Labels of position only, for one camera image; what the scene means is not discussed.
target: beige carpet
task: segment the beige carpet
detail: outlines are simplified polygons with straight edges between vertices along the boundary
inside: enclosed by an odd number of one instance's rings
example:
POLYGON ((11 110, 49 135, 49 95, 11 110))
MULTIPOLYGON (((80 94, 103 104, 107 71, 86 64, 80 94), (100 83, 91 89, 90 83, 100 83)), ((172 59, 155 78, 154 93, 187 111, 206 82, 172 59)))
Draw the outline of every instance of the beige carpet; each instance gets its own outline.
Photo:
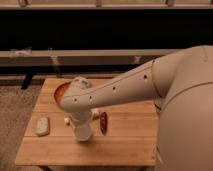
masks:
MULTIPOLYGON (((22 80, 0 78, 0 171, 40 171, 33 166, 17 167, 15 156, 25 132, 43 80, 33 80, 21 90, 22 80)), ((137 171, 139 167, 51 167, 54 171, 137 171)))

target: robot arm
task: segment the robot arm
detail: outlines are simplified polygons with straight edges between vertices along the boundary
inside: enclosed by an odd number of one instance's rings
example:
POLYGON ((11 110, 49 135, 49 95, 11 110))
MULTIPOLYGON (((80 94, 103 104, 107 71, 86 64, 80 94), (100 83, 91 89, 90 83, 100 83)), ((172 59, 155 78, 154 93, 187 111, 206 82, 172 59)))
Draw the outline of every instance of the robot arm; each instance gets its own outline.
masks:
POLYGON ((156 171, 213 170, 213 48, 198 46, 150 61, 102 85, 74 79, 60 106, 76 137, 91 135, 92 108, 165 98, 159 119, 156 171))
MULTIPOLYGON (((194 52, 194 49, 163 56, 96 87, 76 89, 74 87, 78 85, 71 83, 60 106, 67 112, 79 113, 96 107, 165 98, 177 66, 190 52, 194 52)), ((81 80, 79 84, 84 83, 86 80, 81 80)))

